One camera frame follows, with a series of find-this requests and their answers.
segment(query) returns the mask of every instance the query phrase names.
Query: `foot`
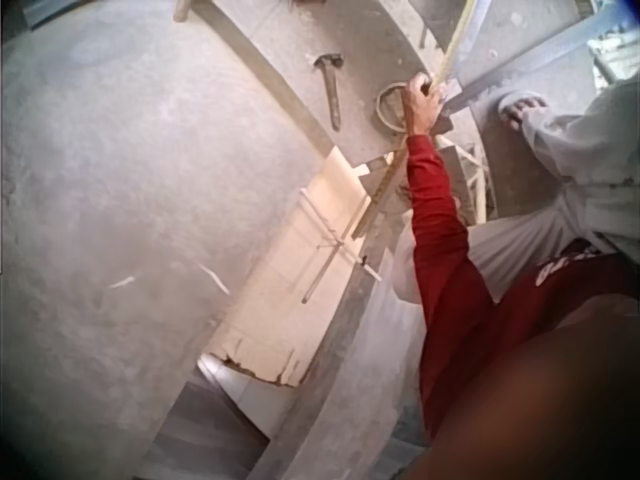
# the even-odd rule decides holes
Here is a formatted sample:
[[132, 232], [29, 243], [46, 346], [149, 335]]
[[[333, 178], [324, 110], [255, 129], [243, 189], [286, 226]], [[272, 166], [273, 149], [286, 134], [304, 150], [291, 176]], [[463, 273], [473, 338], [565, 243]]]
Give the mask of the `foot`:
[[500, 118], [510, 129], [520, 132], [522, 131], [522, 120], [524, 112], [528, 109], [548, 107], [547, 101], [539, 95], [528, 93], [508, 95], [500, 102]]

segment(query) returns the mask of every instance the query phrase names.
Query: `hammer head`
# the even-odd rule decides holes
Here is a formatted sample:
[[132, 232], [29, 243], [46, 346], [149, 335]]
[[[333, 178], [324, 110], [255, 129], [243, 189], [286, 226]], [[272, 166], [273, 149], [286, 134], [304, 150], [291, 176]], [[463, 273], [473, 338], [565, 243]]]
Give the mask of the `hammer head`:
[[341, 53], [325, 53], [320, 55], [313, 64], [314, 67], [332, 66], [335, 68], [341, 68], [342, 65], [344, 65], [344, 57]]

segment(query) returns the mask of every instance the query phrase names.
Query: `hand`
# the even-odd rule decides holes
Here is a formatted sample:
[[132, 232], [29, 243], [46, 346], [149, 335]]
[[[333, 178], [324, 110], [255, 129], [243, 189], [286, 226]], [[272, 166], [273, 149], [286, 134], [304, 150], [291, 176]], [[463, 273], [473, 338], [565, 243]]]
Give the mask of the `hand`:
[[442, 83], [425, 96], [422, 87], [429, 84], [429, 77], [419, 73], [402, 91], [404, 118], [407, 123], [407, 135], [426, 135], [436, 124], [444, 105], [447, 85]]

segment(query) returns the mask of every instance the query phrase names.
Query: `bare foot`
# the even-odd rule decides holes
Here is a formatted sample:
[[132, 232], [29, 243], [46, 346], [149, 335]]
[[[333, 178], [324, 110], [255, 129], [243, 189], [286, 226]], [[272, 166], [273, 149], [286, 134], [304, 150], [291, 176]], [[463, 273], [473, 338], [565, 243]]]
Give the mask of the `bare foot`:
[[522, 119], [524, 112], [530, 108], [548, 107], [547, 102], [541, 97], [527, 97], [519, 100], [507, 107], [501, 112], [502, 120], [512, 130], [519, 132], [522, 130]]

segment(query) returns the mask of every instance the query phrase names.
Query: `red sleeve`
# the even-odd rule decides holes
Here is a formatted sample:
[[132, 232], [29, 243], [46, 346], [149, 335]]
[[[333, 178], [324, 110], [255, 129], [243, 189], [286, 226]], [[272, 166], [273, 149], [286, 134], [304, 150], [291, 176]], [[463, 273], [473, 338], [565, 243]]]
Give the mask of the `red sleeve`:
[[464, 337], [494, 305], [480, 272], [468, 258], [467, 229], [458, 220], [442, 159], [427, 136], [409, 137], [407, 146], [414, 261], [427, 322], [421, 365], [426, 403]]

